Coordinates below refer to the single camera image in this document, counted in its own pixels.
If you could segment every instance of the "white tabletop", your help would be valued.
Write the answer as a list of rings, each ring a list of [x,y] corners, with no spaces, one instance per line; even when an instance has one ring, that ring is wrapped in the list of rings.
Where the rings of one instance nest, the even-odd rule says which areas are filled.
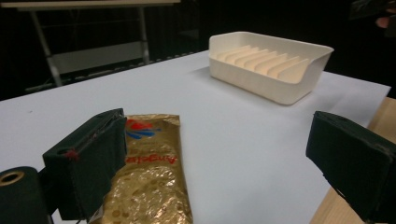
[[[207,55],[0,102],[0,170],[42,169],[45,151],[110,109],[178,114],[194,223],[309,223],[330,187],[305,156],[314,112],[367,126],[389,87],[324,72],[302,100],[278,105],[211,77]]]

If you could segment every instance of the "white tray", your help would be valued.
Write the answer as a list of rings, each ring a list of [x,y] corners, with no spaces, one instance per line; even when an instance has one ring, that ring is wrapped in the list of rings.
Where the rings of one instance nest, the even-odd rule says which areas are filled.
[[[318,83],[332,48],[248,32],[209,39],[210,74],[282,105]]]

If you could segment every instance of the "snack package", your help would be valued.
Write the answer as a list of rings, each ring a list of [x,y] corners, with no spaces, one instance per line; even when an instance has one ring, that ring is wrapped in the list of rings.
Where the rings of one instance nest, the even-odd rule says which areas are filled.
[[[91,224],[192,223],[177,115],[127,116],[125,166]]]

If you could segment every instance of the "wooden surface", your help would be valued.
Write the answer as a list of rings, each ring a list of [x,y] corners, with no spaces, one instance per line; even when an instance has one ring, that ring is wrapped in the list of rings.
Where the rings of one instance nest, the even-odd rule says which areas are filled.
[[[385,98],[378,108],[369,130],[396,144],[396,100]],[[334,189],[329,189],[310,224],[362,224],[359,216],[347,202],[338,196]]]
[[[51,7],[118,7],[132,5],[161,5],[179,3],[180,0],[101,0],[101,1],[29,1],[29,2],[6,2],[0,3],[1,7],[17,8],[51,8]]]

